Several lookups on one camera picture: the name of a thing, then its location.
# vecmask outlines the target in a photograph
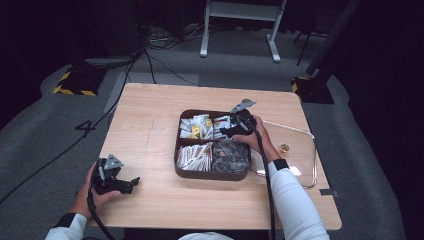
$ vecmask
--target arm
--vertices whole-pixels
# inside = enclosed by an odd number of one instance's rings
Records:
[[[91,218],[90,211],[88,210],[87,196],[90,186],[91,173],[94,169],[94,166],[95,164],[93,164],[88,171],[85,183],[78,191],[71,209],[52,229],[50,229],[46,236],[46,240],[82,239],[87,220]],[[119,191],[112,191],[103,195],[99,195],[96,193],[96,191],[92,190],[92,193],[94,204],[97,209],[121,195],[121,192]]]
[[[290,171],[285,159],[271,143],[268,132],[262,120],[254,116],[256,130],[262,137],[265,156],[271,179],[272,195],[280,221],[283,225],[286,239],[329,239],[319,213],[306,193],[305,189]],[[249,136],[235,135],[233,140],[244,142],[259,152],[259,145],[255,134]]]

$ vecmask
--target black cable on floor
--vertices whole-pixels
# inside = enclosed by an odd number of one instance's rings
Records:
[[[150,57],[151,59],[153,59],[153,60],[157,61],[157,62],[160,62],[164,68],[168,69],[168,71],[170,71],[171,73],[173,73],[173,74],[174,74],[177,78],[179,78],[179,79],[183,80],[184,82],[187,82],[187,83],[193,84],[194,86],[199,86],[199,85],[197,85],[197,84],[195,84],[195,83],[193,83],[193,82],[187,81],[187,80],[185,80],[184,78],[182,78],[182,77],[178,76],[178,74],[176,74],[174,71],[172,71],[172,69],[170,69],[170,68],[168,68],[167,66],[165,66],[165,64],[164,64],[161,60],[158,60],[158,59],[156,59],[156,58],[154,58],[154,57],[152,57],[152,56],[150,56],[150,55],[149,55],[149,57]]]
[[[134,62],[131,63],[130,67],[128,68],[128,71],[125,74],[125,80],[123,83],[123,86],[121,88],[121,91],[119,93],[118,99],[115,101],[115,103],[113,104],[113,106],[109,109],[108,113],[112,111],[112,109],[115,107],[115,105],[118,103],[118,100],[121,98],[122,95],[122,91],[124,90],[124,86],[125,83],[129,77],[129,73],[131,71],[131,68],[134,66]],[[94,167],[94,169],[97,169],[98,166],[100,165],[100,160],[97,161],[96,166]],[[99,215],[97,215],[96,213],[96,206],[94,205],[94,199],[93,199],[93,193],[91,192],[91,190],[93,189],[93,175],[94,175],[94,170],[91,173],[91,179],[90,179],[90,186],[88,188],[88,196],[87,196],[87,205],[88,205],[88,210],[90,211],[91,216],[93,217],[93,219],[96,221],[97,225],[99,226],[100,230],[102,230],[103,234],[109,239],[109,240],[115,240],[115,238],[109,233],[109,231],[107,230],[107,228],[105,227],[105,225],[103,224],[102,220],[100,219]]]
[[[152,66],[152,60],[150,60],[150,55],[149,55],[149,53],[147,52],[146,49],[144,49],[144,53],[146,53],[147,59],[149,60],[150,73],[152,74],[152,80],[155,84],[158,84],[155,80],[155,75],[153,73],[153,66]]]
[[[123,86],[121,88],[121,91],[120,91],[120,93],[118,95],[118,98],[116,99],[115,103],[110,107],[110,109],[92,127],[90,127],[89,129],[87,129],[87,131],[85,131],[85,133],[81,137],[79,137],[74,143],[72,143],[68,148],[66,148],[59,155],[57,155],[56,157],[54,157],[52,160],[48,161],[46,164],[44,164],[38,170],[36,170],[35,172],[33,172],[31,175],[29,175],[24,180],[22,180],[20,183],[18,183],[15,187],[13,187],[12,190],[10,190],[4,197],[1,198],[1,200],[0,200],[0,206],[1,206],[1,204],[3,204],[4,201],[6,201],[7,198],[10,197],[10,195],[12,195],[16,190],[18,190],[27,181],[29,181],[31,178],[33,178],[35,175],[37,175],[39,172],[41,172],[42,170],[44,170],[50,164],[54,163],[57,159],[59,159],[60,157],[62,157],[63,155],[65,155],[69,150],[71,150],[73,147],[75,147],[83,138],[85,138],[112,111],[112,109],[114,109],[115,105],[118,103],[118,100],[121,98],[122,91],[124,90],[124,86],[125,86],[126,80],[128,78],[128,74],[129,74],[132,66],[134,65],[135,61],[140,57],[140,55],[141,54],[138,54],[136,57],[133,58],[133,61],[130,64],[130,67],[128,68],[128,71],[126,73],[124,84],[123,84]]]

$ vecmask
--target hand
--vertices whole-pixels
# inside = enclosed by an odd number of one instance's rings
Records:
[[[82,188],[78,191],[77,196],[75,197],[74,204],[72,208],[69,210],[69,212],[79,213],[81,215],[84,215],[87,219],[91,218],[91,213],[88,210],[87,196],[88,196],[88,188],[90,186],[91,174],[93,172],[95,165],[96,163],[94,163],[91,166],[90,170],[88,171],[87,177],[85,179],[85,183],[82,186]],[[91,192],[93,193],[93,200],[94,200],[94,205],[96,206],[96,209],[101,208],[106,203],[112,201],[113,199],[121,195],[120,191],[111,191],[103,195],[97,194],[97,192],[94,189],[92,189]]]
[[[253,115],[253,118],[256,120],[256,130],[259,132],[259,135],[262,138],[262,146],[264,147],[267,162],[272,162],[275,159],[279,159],[280,155],[272,145],[268,131],[266,130],[262,119],[256,115]],[[237,142],[246,143],[250,146],[251,149],[260,153],[258,138],[256,137],[255,133],[250,135],[234,135],[232,139]]]

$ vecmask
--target black cable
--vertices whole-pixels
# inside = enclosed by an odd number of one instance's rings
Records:
[[[140,54],[138,54],[138,56],[135,58],[135,60],[131,63],[130,68],[127,71],[125,80],[124,80],[124,85],[126,82],[126,79],[128,77],[128,73],[131,70],[131,67],[134,65],[135,61],[140,57]],[[122,91],[123,91],[123,87],[121,88],[121,92],[119,93],[118,98],[116,99],[115,103],[110,107],[110,109],[89,129],[87,129],[87,131],[85,131],[85,133],[79,137],[73,144],[71,144],[68,148],[66,148],[64,151],[62,151],[61,153],[59,153],[59,155],[57,155],[56,157],[54,157],[52,160],[48,161],[46,164],[44,164],[42,167],[40,167],[38,170],[36,170],[35,172],[33,172],[31,175],[29,175],[28,177],[26,177],[24,180],[22,180],[20,183],[18,183],[15,187],[12,188],[12,190],[10,190],[4,197],[1,198],[0,200],[0,205],[3,204],[4,201],[6,201],[6,199],[12,195],[16,190],[18,190],[22,185],[24,185],[27,181],[29,181],[31,178],[33,178],[35,175],[37,175],[39,172],[41,172],[43,169],[45,169],[46,167],[48,167],[50,164],[52,164],[53,162],[55,162],[57,159],[59,159],[60,157],[62,157],[63,155],[65,155],[69,150],[71,150],[73,147],[75,147],[83,138],[85,138],[92,130],[94,130],[94,128],[112,111],[112,109],[114,109],[115,105],[118,103],[119,98],[122,95]]]
[[[93,176],[94,173],[97,171],[97,169],[101,166],[101,160],[99,159],[94,166],[93,171],[91,172],[91,178],[90,178],[90,185],[88,187],[88,195],[87,195],[87,205],[88,210],[90,211],[91,217],[96,221],[97,225],[99,226],[100,230],[102,230],[103,234],[106,235],[106,237],[109,240],[115,240],[115,238],[109,233],[109,231],[106,229],[105,225],[103,224],[102,220],[100,220],[99,215],[96,213],[96,205],[94,204],[94,198],[93,198]]]
[[[111,51],[111,52],[113,52],[115,54],[121,55],[121,56],[135,56],[135,55],[137,55],[140,52],[141,49],[138,49],[137,51],[135,51],[133,53],[126,54],[126,53],[119,52],[119,51],[125,50],[125,49],[113,49],[113,48],[108,47],[106,45],[106,43],[103,41],[103,39],[100,37],[100,34],[96,31],[95,27],[93,26],[92,21],[90,20],[90,18],[88,17],[87,13],[85,12],[85,10],[83,9],[83,7],[81,6],[79,0],[75,0],[75,2],[77,3],[78,7],[81,10],[81,13],[84,15],[85,19],[87,20],[88,24],[90,25],[91,30],[93,31],[94,35],[103,44],[103,46],[106,49],[108,49],[109,51]]]
[[[267,160],[266,160],[266,155],[265,155],[264,147],[262,145],[262,137],[259,134],[258,130],[256,130],[256,128],[255,128],[255,135],[256,135],[256,138],[258,140],[259,151],[260,151],[260,153],[262,155],[262,160],[263,160],[263,163],[264,163],[265,179],[266,179],[266,186],[267,186],[267,190],[268,190],[268,199],[269,199],[269,211],[270,211],[270,214],[271,214],[271,238],[272,238],[272,240],[275,240],[274,200],[273,200],[273,197],[272,197],[271,180],[270,180],[270,176],[269,176],[269,169],[268,169],[268,164],[267,164]]]
[[[108,128],[108,129],[110,128],[111,120],[112,120],[112,118],[113,118],[113,115],[115,114],[115,110],[113,110],[113,111],[109,114],[109,117],[108,117],[108,119],[107,119],[107,128]]]
[[[126,74],[125,74],[125,80],[124,80],[123,86],[121,88],[121,91],[119,93],[119,96],[118,96],[117,100],[115,101],[115,103],[113,104],[113,106],[108,110],[107,114],[109,112],[111,112],[112,109],[114,109],[115,105],[118,103],[118,100],[121,98],[122,92],[124,90],[125,83],[126,83],[128,77],[129,77],[129,73],[131,71],[131,68],[134,66],[134,63],[135,63],[135,61],[132,62],[131,65],[129,66],[129,68],[127,69]],[[99,215],[97,215],[96,205],[94,204],[94,199],[93,199],[93,193],[91,192],[92,189],[93,189],[93,175],[94,175],[94,172],[96,171],[96,169],[98,168],[98,166],[100,165],[100,163],[101,163],[101,160],[99,159],[96,163],[96,166],[93,169],[93,172],[91,173],[90,185],[89,185],[89,188],[88,188],[88,195],[87,195],[87,205],[88,205],[88,210],[90,211],[91,216],[96,221],[97,225],[102,230],[103,234],[105,234],[106,237],[108,237],[109,240],[115,240],[115,238],[106,229],[106,227],[103,224],[102,220],[100,219]]]
[[[149,66],[150,66],[150,73],[152,74],[152,80],[155,84],[157,84],[156,80],[155,80],[155,74],[153,73],[153,66],[152,66],[152,61],[150,60],[150,55],[147,52],[146,49],[144,49],[144,52],[146,53],[147,59],[149,60]]]
[[[147,44],[147,47],[150,48],[150,49],[152,49],[152,50],[171,49],[171,48],[175,47],[177,44],[187,43],[187,42],[190,42],[190,41],[194,40],[195,38],[202,37],[203,34],[200,34],[200,35],[196,35],[194,37],[191,37],[191,35],[193,35],[197,31],[202,30],[203,29],[202,27],[204,27],[204,25],[202,25],[201,27],[196,28],[194,31],[191,31],[187,36],[184,36],[183,40],[180,40],[179,38],[174,37],[174,36],[167,36],[162,31],[152,32],[151,35],[150,35],[150,37],[149,37],[149,40],[148,40],[148,43],[149,44]],[[165,44],[163,46],[153,45],[152,44],[152,41],[155,41],[155,40],[156,41],[165,40]]]
[[[197,85],[197,84],[195,84],[193,82],[187,81],[184,78],[180,77],[178,74],[176,74],[174,71],[172,71],[172,69],[170,69],[167,66],[165,66],[165,64],[161,60],[158,60],[158,59],[156,59],[156,58],[154,58],[154,57],[152,57],[150,55],[149,55],[149,57],[152,58],[153,60],[157,61],[157,62],[160,62],[164,68],[168,69],[168,71],[172,72],[176,77],[178,77],[179,79],[183,80],[184,82],[193,84],[194,86],[199,86],[199,85]]]
[[[134,61],[133,58],[134,56],[128,60],[123,60],[118,62],[106,62],[106,63],[93,63],[90,61],[85,61],[85,62],[96,69],[112,69],[112,68],[123,67],[130,64],[132,61]]]

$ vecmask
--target table top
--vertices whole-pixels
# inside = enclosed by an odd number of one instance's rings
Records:
[[[122,93],[100,157],[124,163],[117,176],[141,177],[132,194],[99,211],[106,226],[184,229],[270,229],[266,181],[249,172],[242,181],[181,178],[173,156],[180,114],[187,109],[228,112],[248,98],[263,120],[309,130],[299,98],[290,92],[128,83]],[[317,159],[311,196],[328,230],[341,228],[329,185]],[[276,225],[281,227],[278,216]]]

